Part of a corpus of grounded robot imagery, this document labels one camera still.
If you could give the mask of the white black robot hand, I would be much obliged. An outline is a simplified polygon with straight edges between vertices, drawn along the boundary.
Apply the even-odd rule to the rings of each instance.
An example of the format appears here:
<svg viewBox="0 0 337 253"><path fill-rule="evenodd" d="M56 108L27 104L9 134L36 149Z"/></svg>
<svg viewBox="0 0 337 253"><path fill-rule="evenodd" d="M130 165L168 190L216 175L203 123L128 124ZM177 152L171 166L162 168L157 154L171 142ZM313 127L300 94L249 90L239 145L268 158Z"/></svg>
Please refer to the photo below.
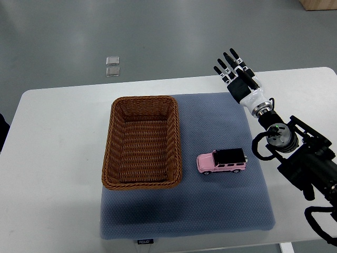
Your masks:
<svg viewBox="0 0 337 253"><path fill-rule="evenodd" d="M255 118L259 118L267 111L272 111L273 103L264 96L264 88L260 80L251 69L248 69L233 48L230 48L230 52L235 60L226 52L223 55L231 69L221 59L217 59L226 74L217 66L213 68L222 81L227 84L227 89L232 97L238 104L246 107Z"/></svg>

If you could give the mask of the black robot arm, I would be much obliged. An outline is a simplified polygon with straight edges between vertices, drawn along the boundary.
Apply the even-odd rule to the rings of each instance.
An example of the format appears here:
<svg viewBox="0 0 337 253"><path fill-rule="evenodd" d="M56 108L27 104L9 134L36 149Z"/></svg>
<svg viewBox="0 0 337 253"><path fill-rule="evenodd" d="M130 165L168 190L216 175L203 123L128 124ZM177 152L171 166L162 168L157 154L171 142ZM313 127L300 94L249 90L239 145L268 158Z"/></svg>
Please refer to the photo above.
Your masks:
<svg viewBox="0 0 337 253"><path fill-rule="evenodd" d="M278 171L306 200L315 199L314 190L321 192L329 207L307 207L305 218L310 227L328 244L336 246L336 238L325 232L313 213L329 213L336 219L336 163L331 141L295 116L285 123L274 109L274 98L264 96L263 86L255 73L231 48L218 59L214 70L226 84L233 99L258 119L264 132L252 141L253 154L262 161L278 159Z"/></svg>

